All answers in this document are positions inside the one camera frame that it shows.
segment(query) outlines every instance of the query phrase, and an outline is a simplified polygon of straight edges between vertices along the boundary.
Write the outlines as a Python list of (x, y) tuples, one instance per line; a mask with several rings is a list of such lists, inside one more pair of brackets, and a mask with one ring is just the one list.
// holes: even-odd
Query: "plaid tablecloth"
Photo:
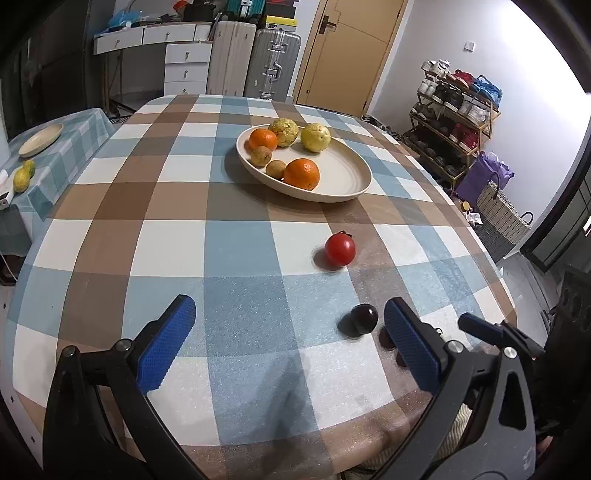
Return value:
[(100, 146), (115, 131), (99, 108), (62, 116), (37, 125), (11, 140), (10, 158), (0, 168), (8, 175), (20, 168), (18, 150), (29, 138), (52, 124), (64, 129), (54, 144), (33, 156), (36, 171), (26, 192), (16, 194), (10, 206), (0, 211), (0, 251), (24, 257), (43, 221), (68, 184), (83, 170)]
[[(236, 138), (277, 117), (328, 125), (370, 165), (367, 193), (318, 204), (258, 183)], [(476, 341), (458, 331), (459, 314), (515, 320), (478, 238), (408, 151), (371, 125), (305, 106), (153, 100), (49, 217), (18, 280), (2, 362), (31, 419), (42, 428), (64, 346), (108, 349), (188, 294), (195, 327), (148, 397), (216, 479), (322, 478), (407, 435), (429, 397), (380, 346), (380, 326), (358, 339), (340, 333), (354, 305), (382, 310), (402, 296), (467, 346)], [(357, 257), (326, 271), (314, 259), (340, 230)]]

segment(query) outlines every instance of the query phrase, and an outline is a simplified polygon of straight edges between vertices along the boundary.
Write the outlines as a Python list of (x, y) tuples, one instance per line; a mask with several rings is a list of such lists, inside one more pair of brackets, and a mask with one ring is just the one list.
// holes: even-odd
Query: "screw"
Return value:
[(517, 351), (511, 346), (505, 347), (503, 353), (509, 358), (515, 358), (517, 356)]
[(131, 348), (131, 340), (124, 338), (115, 344), (115, 348), (120, 352), (126, 352)]
[(447, 348), (450, 352), (454, 353), (462, 353), (464, 351), (464, 346), (457, 340), (450, 340), (447, 343)]
[(63, 356), (72, 356), (74, 355), (74, 352), (76, 351), (76, 347), (74, 345), (68, 345), (67, 347), (65, 347), (62, 351), (61, 354)]

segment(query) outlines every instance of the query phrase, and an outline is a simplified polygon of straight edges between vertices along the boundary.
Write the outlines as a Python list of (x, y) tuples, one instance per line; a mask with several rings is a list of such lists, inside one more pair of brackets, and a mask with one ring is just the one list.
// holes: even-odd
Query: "red shoe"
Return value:
[(466, 73), (461, 70), (456, 70), (454, 77), (456, 78), (456, 82), (465, 88), (470, 88), (470, 85), (472, 85), (472, 82), (474, 81), (474, 77), (471, 73)]
[(478, 145), (478, 134), (468, 127), (464, 127), (464, 132), (464, 137), (460, 142), (460, 147), (462, 147), (467, 152), (470, 152)]
[(464, 127), (462, 124), (456, 124), (453, 127), (452, 133), (449, 134), (449, 140), (455, 143), (459, 143), (462, 138), (464, 138)]

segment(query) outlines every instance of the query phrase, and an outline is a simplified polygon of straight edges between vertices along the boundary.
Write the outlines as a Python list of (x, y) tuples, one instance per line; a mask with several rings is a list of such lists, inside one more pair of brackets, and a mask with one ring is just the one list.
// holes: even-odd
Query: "cloth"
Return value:
[(53, 144), (32, 157), (36, 169), (29, 188), (17, 193), (7, 209), (0, 210), (0, 252), (4, 255), (26, 256), (57, 199), (115, 131), (99, 108), (71, 113), (13, 138), (8, 145), (10, 158), (0, 168), (9, 176), (20, 168), (26, 160), (18, 156), (23, 143), (52, 124), (63, 124), (64, 128)]
[[(236, 139), (275, 118), (329, 126), (333, 141), (369, 164), (368, 191), (319, 204), (259, 183)], [(45, 407), (66, 345), (110, 348), (190, 295), (195, 327), (148, 398), (214, 479), (325, 478), (403, 440), (430, 395), (380, 346), (382, 321), (357, 339), (340, 332), (353, 306), (383, 311), (401, 296), (469, 348), (459, 314), (515, 323), (478, 237), (405, 147), (307, 106), (153, 100), (103, 146), (46, 228), (25, 260), (5, 335), (2, 364), (24, 403)], [(341, 230), (357, 256), (326, 271), (322, 247)]]

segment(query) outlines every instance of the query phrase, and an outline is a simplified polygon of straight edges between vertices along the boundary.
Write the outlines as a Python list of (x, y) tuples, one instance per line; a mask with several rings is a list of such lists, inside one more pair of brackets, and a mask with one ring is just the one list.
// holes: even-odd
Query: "door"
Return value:
[(361, 116), (404, 0), (327, 0), (297, 103)]

